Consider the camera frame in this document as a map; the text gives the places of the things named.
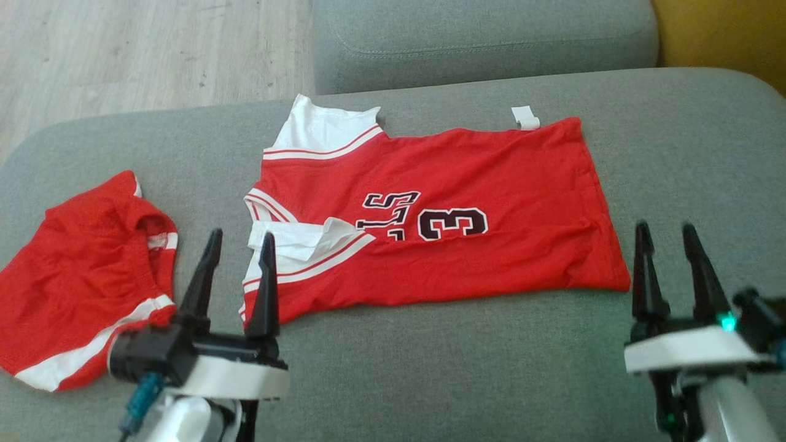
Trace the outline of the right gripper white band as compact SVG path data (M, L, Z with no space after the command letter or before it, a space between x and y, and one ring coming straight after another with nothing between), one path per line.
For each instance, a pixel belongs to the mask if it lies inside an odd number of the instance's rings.
M635 230L632 316L640 324L665 320L649 226ZM693 278L693 318L718 321L731 312L696 228L684 224L685 255ZM749 386L749 374L771 367L771 325L763 319L722 320L629 344L626 371L646 374L656 395L656 426L671 441L770 441L771 423Z

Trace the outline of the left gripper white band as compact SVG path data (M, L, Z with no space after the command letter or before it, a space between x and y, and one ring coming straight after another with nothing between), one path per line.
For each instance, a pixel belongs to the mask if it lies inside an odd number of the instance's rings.
M222 229L211 230L175 314L175 322L195 335L210 332L208 308L222 240ZM272 232L264 234L258 264L261 277L246 336L197 338L193 369L185 381L166 389L166 440L259 441L259 406L289 394L291 376L277 339L278 272Z

